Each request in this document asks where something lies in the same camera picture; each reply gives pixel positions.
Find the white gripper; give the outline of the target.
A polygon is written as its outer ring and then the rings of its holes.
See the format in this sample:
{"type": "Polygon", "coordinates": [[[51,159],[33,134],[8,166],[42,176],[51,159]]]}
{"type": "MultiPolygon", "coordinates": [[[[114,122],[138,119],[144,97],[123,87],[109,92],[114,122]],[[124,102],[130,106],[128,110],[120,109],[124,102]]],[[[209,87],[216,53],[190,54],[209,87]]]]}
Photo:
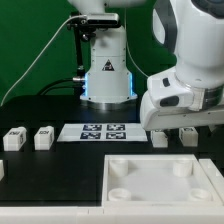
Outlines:
{"type": "Polygon", "coordinates": [[[146,131],[224,124],[224,104],[205,111],[182,108],[157,109],[146,92],[140,105],[140,123],[146,131]]]}

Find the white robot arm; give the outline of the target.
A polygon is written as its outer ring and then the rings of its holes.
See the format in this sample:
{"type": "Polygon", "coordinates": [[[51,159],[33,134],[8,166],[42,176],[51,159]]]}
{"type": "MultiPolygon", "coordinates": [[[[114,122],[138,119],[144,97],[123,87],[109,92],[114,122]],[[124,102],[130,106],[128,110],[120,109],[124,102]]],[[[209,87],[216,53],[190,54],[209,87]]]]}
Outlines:
{"type": "MultiPolygon", "coordinates": [[[[146,0],[68,0],[80,13],[74,23],[91,43],[84,75],[85,105],[101,110],[137,98],[126,67],[126,31],[107,7],[146,0]]],[[[140,106],[146,130],[224,124],[224,0],[156,0],[153,34],[176,64],[147,79],[140,106]]]]}

